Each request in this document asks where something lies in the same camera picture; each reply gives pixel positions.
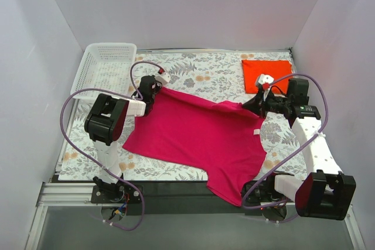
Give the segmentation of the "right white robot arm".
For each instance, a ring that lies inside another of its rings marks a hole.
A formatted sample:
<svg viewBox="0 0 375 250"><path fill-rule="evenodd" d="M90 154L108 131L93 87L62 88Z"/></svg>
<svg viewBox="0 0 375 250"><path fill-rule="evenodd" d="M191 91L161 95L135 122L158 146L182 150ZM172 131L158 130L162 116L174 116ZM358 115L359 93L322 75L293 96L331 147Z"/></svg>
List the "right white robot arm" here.
<svg viewBox="0 0 375 250"><path fill-rule="evenodd" d="M255 82L257 94L242 108L263 118L269 112L284 116L299 142L299 148L280 165L301 153L307 177L299 180L274 167L258 181L243 186L242 207L245 210L282 207L291 201L301 217L342 221L352 202L356 181L353 176L343 173L329 150L323 133L328 116L322 117L316 106L308 104L309 82L313 78L304 74L288 74L285 79L288 80L287 91L277 97L272 93L277 81L261 74Z"/></svg>

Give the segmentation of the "white plastic basket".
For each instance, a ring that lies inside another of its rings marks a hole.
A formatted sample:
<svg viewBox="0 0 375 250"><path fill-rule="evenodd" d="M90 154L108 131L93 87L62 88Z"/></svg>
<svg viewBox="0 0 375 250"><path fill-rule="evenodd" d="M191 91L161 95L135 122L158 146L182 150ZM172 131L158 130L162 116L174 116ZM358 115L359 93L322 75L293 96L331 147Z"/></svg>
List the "white plastic basket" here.
<svg viewBox="0 0 375 250"><path fill-rule="evenodd" d="M93 43L86 47L71 93L81 89L87 91L75 95L75 99L95 101L100 88L115 93L128 94L129 71L135 63L137 47L132 43Z"/></svg>

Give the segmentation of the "pink t shirt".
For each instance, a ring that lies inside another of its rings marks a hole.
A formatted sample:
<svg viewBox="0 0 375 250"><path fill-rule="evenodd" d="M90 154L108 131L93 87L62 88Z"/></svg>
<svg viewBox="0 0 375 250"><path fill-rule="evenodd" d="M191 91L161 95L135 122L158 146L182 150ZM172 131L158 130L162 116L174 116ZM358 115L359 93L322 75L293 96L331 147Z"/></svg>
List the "pink t shirt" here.
<svg viewBox="0 0 375 250"><path fill-rule="evenodd" d="M241 206L243 186L261 170L263 118L240 103L215 103L163 88L150 114L135 119L123 148L137 155L202 169L207 188Z"/></svg>

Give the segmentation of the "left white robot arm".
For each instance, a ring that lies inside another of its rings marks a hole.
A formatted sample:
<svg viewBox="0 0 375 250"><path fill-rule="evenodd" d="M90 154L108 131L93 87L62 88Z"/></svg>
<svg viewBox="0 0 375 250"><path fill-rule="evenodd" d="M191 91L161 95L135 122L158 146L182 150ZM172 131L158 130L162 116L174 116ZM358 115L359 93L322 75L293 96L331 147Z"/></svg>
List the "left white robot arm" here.
<svg viewBox="0 0 375 250"><path fill-rule="evenodd" d="M99 94L84 123L84 130L93 141L97 160L104 166L93 178L94 197L104 202L119 203L129 190L118 178L123 178L118 156L118 140L122 135L126 117L147 116L155 97L163 87L160 77L143 76L138 90L131 98L115 98Z"/></svg>

